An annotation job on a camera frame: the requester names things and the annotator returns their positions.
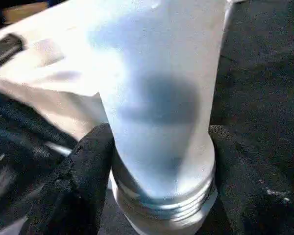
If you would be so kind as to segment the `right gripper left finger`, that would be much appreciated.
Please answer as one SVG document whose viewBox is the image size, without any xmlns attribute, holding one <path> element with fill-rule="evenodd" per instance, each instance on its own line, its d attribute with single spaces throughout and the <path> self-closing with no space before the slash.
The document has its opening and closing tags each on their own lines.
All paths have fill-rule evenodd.
<svg viewBox="0 0 294 235">
<path fill-rule="evenodd" d="M 85 135 L 48 177 L 28 214 L 27 234 L 96 235 L 113 151 L 109 124 Z"/>
</svg>

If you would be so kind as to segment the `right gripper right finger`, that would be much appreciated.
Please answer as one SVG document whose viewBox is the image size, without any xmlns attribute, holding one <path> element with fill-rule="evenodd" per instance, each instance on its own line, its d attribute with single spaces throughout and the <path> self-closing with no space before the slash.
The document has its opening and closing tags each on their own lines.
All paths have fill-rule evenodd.
<svg viewBox="0 0 294 235">
<path fill-rule="evenodd" d="M 249 140 L 222 125 L 209 127 L 216 185 L 236 235 L 294 235 L 294 189 Z"/>
</svg>

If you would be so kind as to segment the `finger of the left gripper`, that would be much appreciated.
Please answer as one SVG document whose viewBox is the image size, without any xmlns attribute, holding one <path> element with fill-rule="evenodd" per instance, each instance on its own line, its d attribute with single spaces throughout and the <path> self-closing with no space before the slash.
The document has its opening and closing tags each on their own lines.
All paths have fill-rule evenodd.
<svg viewBox="0 0 294 235">
<path fill-rule="evenodd" d="M 15 54 L 22 51 L 24 41 L 15 34 L 7 34 L 0 39 L 0 66 L 11 59 Z"/>
</svg>

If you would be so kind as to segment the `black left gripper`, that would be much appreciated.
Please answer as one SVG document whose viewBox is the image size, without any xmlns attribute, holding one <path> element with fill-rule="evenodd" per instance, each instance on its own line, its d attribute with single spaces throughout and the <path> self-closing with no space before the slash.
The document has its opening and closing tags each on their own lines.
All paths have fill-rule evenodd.
<svg viewBox="0 0 294 235">
<path fill-rule="evenodd" d="M 0 93 L 0 230 L 28 214 L 76 144 L 33 108 Z"/>
</svg>

